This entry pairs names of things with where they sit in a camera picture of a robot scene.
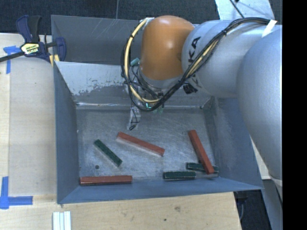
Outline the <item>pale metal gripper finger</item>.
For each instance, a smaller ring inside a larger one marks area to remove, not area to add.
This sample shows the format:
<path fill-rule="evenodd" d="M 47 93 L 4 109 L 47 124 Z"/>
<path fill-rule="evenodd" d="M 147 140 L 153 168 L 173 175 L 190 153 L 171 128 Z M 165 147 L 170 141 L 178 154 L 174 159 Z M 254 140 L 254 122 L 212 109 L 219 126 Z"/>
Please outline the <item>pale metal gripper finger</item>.
<path fill-rule="evenodd" d="M 135 128 L 135 112 L 133 107 L 130 108 L 130 115 L 127 123 L 127 129 L 134 129 Z"/>
<path fill-rule="evenodd" d="M 138 108 L 135 108 L 134 109 L 134 125 L 135 125 L 135 129 L 138 129 L 140 121 L 141 121 L 140 110 Z"/>

